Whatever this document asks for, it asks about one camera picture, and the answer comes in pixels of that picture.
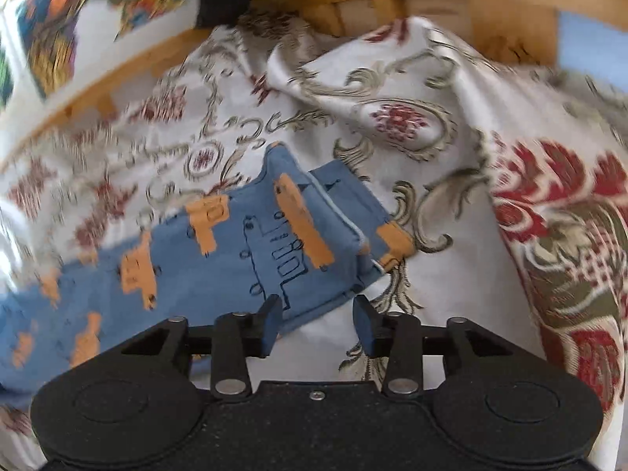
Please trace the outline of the colourful wall poster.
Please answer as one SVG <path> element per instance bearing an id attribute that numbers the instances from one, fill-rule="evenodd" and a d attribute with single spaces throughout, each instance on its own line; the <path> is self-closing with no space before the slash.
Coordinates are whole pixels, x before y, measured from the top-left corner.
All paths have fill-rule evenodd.
<path id="1" fill-rule="evenodd" d="M 45 101 L 117 40 L 186 0 L 1 0 L 1 107 L 26 78 Z"/>

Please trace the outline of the blue pants with orange prints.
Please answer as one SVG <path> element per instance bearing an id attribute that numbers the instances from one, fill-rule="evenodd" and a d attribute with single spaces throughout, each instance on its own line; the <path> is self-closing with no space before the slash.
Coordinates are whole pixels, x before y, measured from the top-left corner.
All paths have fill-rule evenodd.
<path id="1" fill-rule="evenodd" d="M 210 324 L 278 296 L 283 330 L 293 330 L 414 251 L 343 163 L 304 170 L 287 147 L 272 145 L 247 185 L 4 296 L 1 401 L 26 405 L 57 375 L 175 316 Z"/>

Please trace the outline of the white floral bedspread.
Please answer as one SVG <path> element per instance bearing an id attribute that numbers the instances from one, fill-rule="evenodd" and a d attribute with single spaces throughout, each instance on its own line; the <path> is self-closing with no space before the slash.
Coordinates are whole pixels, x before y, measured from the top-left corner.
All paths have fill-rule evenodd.
<path id="1" fill-rule="evenodd" d="M 52 270 L 117 253 L 206 196 L 251 184 L 282 142 L 347 167 L 411 238 L 369 287 L 381 312 L 466 316 L 590 385 L 592 459 L 627 454 L 627 97 L 577 72 L 508 67 L 419 17 L 356 39 L 281 16 L 221 27 L 119 115 L 50 131 L 1 177 L 1 465 L 34 470 L 30 396 L 178 300 L 57 300 Z"/>

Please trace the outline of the wooden bed frame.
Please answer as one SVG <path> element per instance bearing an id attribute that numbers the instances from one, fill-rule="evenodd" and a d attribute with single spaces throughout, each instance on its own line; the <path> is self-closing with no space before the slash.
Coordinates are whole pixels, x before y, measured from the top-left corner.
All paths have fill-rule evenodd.
<path id="1" fill-rule="evenodd" d="M 543 62 L 556 57 L 561 13 L 586 16 L 619 30 L 627 25 L 627 0 L 249 0 L 249 5 L 296 12 L 332 35 L 356 35 L 408 15 L 424 15 L 481 48 L 502 36 L 527 46 Z M 20 78 L 9 105 L 1 108 L 2 159 L 84 112 L 113 114 L 113 96 L 121 85 L 145 72 L 162 72 L 205 38 L 209 29 L 196 28 L 198 6 L 199 0 L 186 0 L 179 10 L 117 40 L 45 101 Z"/>

